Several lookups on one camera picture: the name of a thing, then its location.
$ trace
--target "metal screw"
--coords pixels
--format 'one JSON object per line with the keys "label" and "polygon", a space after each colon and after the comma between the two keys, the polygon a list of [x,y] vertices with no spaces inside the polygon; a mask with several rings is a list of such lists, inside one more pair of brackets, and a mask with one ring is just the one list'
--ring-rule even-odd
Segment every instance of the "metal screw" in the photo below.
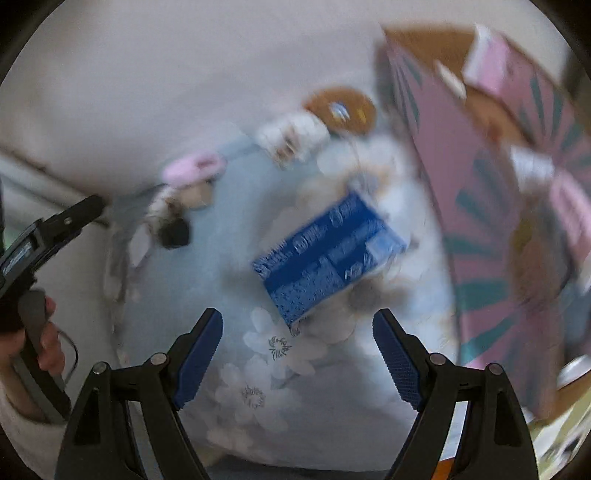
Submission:
{"label": "metal screw", "polygon": [[501,375],[503,373],[503,367],[499,364],[490,364],[488,370],[490,370],[493,375]]}
{"label": "metal screw", "polygon": [[155,353],[150,357],[150,363],[152,365],[162,365],[167,358],[166,353]]}
{"label": "metal screw", "polygon": [[432,353],[429,356],[429,360],[431,361],[431,363],[433,365],[443,365],[445,364],[445,362],[447,361],[447,358],[445,358],[442,354],[440,353]]}
{"label": "metal screw", "polygon": [[92,367],[92,372],[96,375],[100,375],[105,370],[107,370],[107,364],[104,362],[98,362]]}

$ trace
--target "black handle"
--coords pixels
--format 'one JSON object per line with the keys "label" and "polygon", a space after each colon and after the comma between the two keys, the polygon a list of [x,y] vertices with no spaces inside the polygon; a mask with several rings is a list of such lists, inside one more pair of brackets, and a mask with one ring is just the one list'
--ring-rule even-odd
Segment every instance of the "black handle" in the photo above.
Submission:
{"label": "black handle", "polygon": [[60,376],[52,377],[39,368],[38,356],[43,351],[41,334],[47,324],[46,297],[43,290],[30,290],[18,302],[18,315],[27,333],[25,348],[15,358],[14,369],[29,396],[49,423],[61,424],[70,415],[70,399],[64,392]]}

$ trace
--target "white plush toy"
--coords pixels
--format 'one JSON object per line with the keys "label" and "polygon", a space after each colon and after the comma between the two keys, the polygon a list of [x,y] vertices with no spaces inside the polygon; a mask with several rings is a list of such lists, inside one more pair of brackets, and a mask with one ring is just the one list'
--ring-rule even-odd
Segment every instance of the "white plush toy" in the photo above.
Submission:
{"label": "white plush toy", "polygon": [[281,167],[286,167],[294,158],[306,161],[329,139],[326,125],[305,110],[289,113],[263,125],[255,134],[256,143],[267,150]]}

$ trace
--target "blue packaging box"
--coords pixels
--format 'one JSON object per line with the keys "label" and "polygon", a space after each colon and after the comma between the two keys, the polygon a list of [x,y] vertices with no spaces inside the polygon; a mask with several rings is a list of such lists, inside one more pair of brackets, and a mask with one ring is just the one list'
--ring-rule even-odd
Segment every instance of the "blue packaging box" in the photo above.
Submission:
{"label": "blue packaging box", "polygon": [[322,300],[406,248],[357,193],[350,193],[257,258],[252,268],[291,326]]}

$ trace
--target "brown cardboard flap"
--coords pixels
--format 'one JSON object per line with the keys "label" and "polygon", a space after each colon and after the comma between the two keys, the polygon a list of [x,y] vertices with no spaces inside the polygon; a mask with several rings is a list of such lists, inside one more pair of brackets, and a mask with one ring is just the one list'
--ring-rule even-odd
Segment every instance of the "brown cardboard flap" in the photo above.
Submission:
{"label": "brown cardboard flap", "polygon": [[386,38],[400,43],[426,66],[434,69],[439,60],[455,75],[462,78],[462,67],[474,42],[474,30],[449,27],[416,26],[407,30],[384,27]]}

